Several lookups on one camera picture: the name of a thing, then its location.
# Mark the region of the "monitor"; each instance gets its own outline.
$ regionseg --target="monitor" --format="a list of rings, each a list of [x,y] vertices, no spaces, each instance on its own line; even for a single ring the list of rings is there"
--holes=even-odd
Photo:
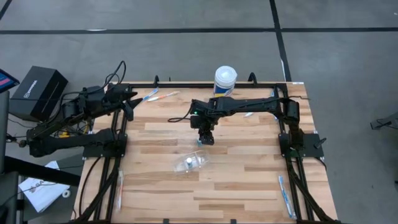
[[[0,93],[19,85],[18,79],[0,69]]]

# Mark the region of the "black floor line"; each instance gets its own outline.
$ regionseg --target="black floor line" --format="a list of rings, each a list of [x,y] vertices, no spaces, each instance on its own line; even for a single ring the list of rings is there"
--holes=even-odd
[[[276,39],[278,41],[279,55],[280,55],[280,59],[282,61],[282,69],[284,71],[285,81],[291,82],[292,76],[290,75],[289,63],[287,62],[285,44],[284,44],[284,39],[283,39],[282,33],[281,33],[281,28],[280,28],[280,24],[279,24],[279,17],[278,17],[278,12],[276,9],[275,0],[269,0],[269,4],[271,5],[272,18],[274,19]]]
[[[92,30],[0,30],[0,34],[197,34],[197,33],[259,33],[275,32],[274,28],[215,27],[169,29],[92,29]]]
[[[281,32],[397,32],[398,27],[281,28]]]
[[[10,6],[12,0],[7,0],[6,3],[4,4],[4,6],[2,7],[1,11],[0,11],[0,20],[1,18],[5,15],[8,7]]]

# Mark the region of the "container lid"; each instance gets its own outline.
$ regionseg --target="container lid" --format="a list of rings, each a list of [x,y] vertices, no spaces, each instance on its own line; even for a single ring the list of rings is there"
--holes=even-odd
[[[216,71],[216,82],[219,85],[231,86],[235,84],[238,74],[235,69],[230,66],[221,66]]]

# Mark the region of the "label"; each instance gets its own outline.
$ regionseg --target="label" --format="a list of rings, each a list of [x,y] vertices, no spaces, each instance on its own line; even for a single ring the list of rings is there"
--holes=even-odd
[[[215,97],[220,97],[220,96],[229,96],[232,94],[232,91],[234,90],[234,87],[230,88],[222,88],[218,86],[217,84],[214,84],[214,96]]]
[[[31,93],[33,87],[35,87],[36,83],[37,83],[37,80],[34,80],[33,83],[32,83],[32,85],[31,85],[30,88],[28,89],[28,91],[25,93],[24,98],[28,98],[28,97],[30,96],[30,93]]]

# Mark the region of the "white paper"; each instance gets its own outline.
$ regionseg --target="white paper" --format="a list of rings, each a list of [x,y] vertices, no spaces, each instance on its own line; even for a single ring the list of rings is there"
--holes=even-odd
[[[46,167],[59,170],[56,161],[49,162]],[[55,201],[55,199],[61,196],[62,192],[69,189],[69,187],[69,185],[54,184],[53,182],[39,180],[31,177],[19,184],[19,188],[22,191],[26,190],[24,192],[25,196],[29,199],[29,201],[38,213],[43,212]]]

